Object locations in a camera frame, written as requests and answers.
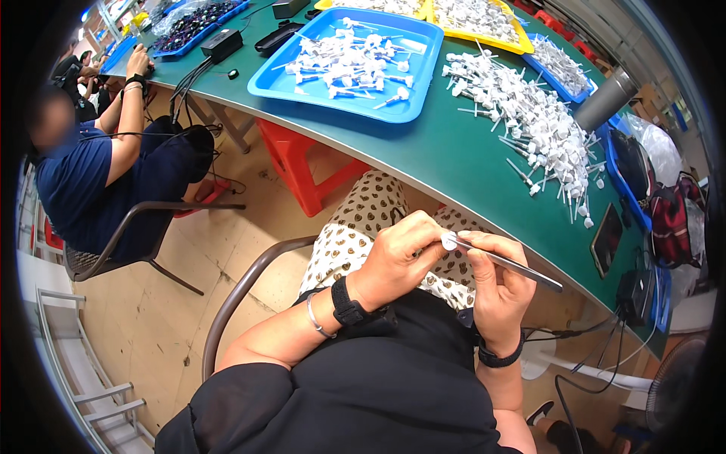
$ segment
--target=patterned pants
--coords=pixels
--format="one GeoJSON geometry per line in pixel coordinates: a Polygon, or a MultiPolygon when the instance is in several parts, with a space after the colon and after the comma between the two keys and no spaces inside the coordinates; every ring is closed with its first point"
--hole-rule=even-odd
{"type": "MultiPolygon", "coordinates": [[[[329,287],[342,276],[360,269],[378,232],[408,213],[401,183],[378,170],[367,172],[315,241],[300,294],[311,288],[329,287]]],[[[433,218],[450,230],[486,232],[453,208],[443,207],[433,218]]],[[[449,252],[436,262],[418,287],[443,299],[457,311],[471,307],[476,294],[471,264],[459,251],[449,252]]]]}

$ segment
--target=white fan base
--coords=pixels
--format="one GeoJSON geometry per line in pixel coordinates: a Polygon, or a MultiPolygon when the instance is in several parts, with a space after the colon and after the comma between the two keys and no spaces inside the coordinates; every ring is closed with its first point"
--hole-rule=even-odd
{"type": "MultiPolygon", "coordinates": [[[[547,333],[534,331],[529,335],[528,339],[546,339],[552,337],[547,333]]],[[[550,366],[549,361],[543,360],[539,353],[545,353],[549,356],[555,356],[557,349],[557,341],[555,339],[549,341],[525,342],[522,347],[520,360],[522,364],[522,378],[525,380],[534,380],[545,373],[550,366]]]]}

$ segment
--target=wristwatch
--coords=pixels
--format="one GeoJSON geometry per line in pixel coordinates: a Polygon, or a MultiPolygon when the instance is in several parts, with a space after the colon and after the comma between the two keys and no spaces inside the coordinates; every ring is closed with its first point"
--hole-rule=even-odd
{"type": "Polygon", "coordinates": [[[333,306],[335,306],[333,317],[343,326],[364,325],[381,318],[385,313],[380,310],[368,313],[358,301],[350,299],[345,276],[333,283],[330,293],[333,297],[333,306]]]}
{"type": "Polygon", "coordinates": [[[123,89],[121,90],[121,101],[123,101],[123,93],[125,92],[126,87],[133,82],[139,82],[141,84],[142,98],[145,98],[147,96],[148,92],[146,90],[146,79],[144,78],[144,76],[134,74],[134,77],[127,78],[126,83],[123,85],[123,89]]]}
{"type": "Polygon", "coordinates": [[[522,346],[524,345],[524,330],[520,329],[519,345],[517,349],[506,358],[499,358],[494,353],[486,349],[486,342],[484,339],[479,341],[479,362],[484,364],[488,368],[506,368],[514,362],[522,354],[522,346]]]}

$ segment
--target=tweezers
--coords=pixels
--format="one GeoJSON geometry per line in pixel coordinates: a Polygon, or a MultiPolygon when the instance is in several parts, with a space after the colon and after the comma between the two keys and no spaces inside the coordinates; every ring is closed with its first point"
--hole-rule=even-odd
{"type": "MultiPolygon", "coordinates": [[[[465,248],[467,251],[469,249],[474,249],[474,246],[472,244],[462,238],[459,238],[458,236],[452,235],[449,238],[451,241],[456,243],[457,245],[465,248]]],[[[509,259],[505,256],[499,255],[496,252],[492,251],[482,251],[484,252],[489,259],[492,261],[492,263],[497,264],[501,266],[502,268],[508,269],[512,272],[517,273],[518,275],[522,275],[524,277],[527,277],[528,279],[532,279],[534,282],[541,283],[542,285],[547,286],[550,290],[554,290],[557,293],[562,293],[562,284],[557,282],[556,280],[549,279],[547,276],[543,275],[542,273],[539,273],[537,271],[534,271],[532,268],[525,267],[524,265],[520,265],[519,263],[513,261],[512,259],[509,259]]]]}

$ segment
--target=red plaid bag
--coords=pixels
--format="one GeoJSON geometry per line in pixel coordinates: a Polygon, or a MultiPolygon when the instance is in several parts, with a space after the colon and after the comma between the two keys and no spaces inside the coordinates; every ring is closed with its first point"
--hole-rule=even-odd
{"type": "Polygon", "coordinates": [[[694,256],[690,250],[688,216],[685,199],[691,199],[700,209],[706,211],[706,203],[698,182],[688,173],[681,172],[675,186],[659,188],[653,192],[648,208],[653,220],[650,238],[653,255],[662,265],[673,269],[682,264],[701,268],[700,254],[694,256]]]}

